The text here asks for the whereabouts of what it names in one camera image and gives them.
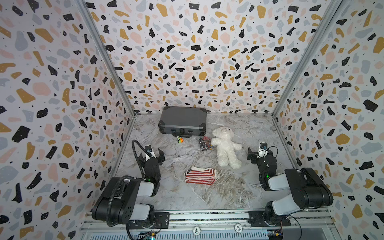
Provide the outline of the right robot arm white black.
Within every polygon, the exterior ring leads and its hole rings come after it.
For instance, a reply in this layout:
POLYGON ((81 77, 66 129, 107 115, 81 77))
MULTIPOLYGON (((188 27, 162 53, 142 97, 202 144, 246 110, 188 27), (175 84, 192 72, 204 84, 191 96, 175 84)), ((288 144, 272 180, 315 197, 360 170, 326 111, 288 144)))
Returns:
POLYGON ((247 160, 257 165, 263 190, 290 191, 287 196, 267 203, 259 217, 267 225, 282 224, 290 214, 333 204, 331 191, 312 168, 285 169, 278 174, 277 157, 267 143, 261 143, 257 152, 248 149, 247 160))

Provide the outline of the white teddy bear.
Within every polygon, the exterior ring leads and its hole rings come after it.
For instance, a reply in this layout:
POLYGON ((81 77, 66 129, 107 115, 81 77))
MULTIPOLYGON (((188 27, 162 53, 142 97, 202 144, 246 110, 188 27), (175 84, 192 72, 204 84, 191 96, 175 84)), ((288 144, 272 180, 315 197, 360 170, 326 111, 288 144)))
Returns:
POLYGON ((242 149, 241 144, 234 143, 234 132, 229 127, 220 127, 212 132, 211 145, 217 149, 217 161, 220 167, 230 166, 237 170, 242 167, 242 162, 237 158, 236 151, 242 149))

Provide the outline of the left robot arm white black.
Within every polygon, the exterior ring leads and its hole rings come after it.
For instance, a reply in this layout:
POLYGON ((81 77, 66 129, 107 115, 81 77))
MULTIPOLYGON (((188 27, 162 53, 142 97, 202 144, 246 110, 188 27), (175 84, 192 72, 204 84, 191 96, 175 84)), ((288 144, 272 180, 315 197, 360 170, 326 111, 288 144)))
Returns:
POLYGON ((92 208, 94 220, 104 221, 109 227, 127 225, 143 229, 156 223, 154 207, 138 203, 137 198, 154 197, 157 194, 162 179, 160 166, 165 161, 165 155, 158 149, 159 155, 156 156, 151 146, 146 146, 145 152, 145 155, 137 157, 144 177, 111 178, 92 208))

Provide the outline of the red white striped knit sweater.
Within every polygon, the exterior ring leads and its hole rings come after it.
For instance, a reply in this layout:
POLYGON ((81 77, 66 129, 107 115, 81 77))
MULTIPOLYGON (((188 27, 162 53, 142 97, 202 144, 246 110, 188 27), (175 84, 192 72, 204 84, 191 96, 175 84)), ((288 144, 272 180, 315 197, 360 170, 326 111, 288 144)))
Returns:
POLYGON ((185 182, 211 186, 218 179, 218 171, 212 168, 192 167, 185 173, 185 182))

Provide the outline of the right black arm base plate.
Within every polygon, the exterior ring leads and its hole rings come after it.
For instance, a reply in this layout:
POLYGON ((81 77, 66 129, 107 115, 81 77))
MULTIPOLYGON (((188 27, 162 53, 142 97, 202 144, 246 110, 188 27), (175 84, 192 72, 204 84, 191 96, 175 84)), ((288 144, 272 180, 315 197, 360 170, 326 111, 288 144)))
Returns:
POLYGON ((248 223, 252 227, 289 227, 291 222, 289 216, 278 216, 272 212, 249 211, 248 223))

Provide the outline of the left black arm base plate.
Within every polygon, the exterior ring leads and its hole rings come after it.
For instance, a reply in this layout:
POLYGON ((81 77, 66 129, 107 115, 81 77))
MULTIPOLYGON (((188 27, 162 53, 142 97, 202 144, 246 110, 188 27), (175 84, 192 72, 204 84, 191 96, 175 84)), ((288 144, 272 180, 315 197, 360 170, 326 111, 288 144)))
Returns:
POLYGON ((149 231, 155 229, 168 229, 170 223, 170 213, 169 212, 155 212, 150 218, 145 221, 133 221, 128 223, 128 229, 130 230, 141 230, 149 231))

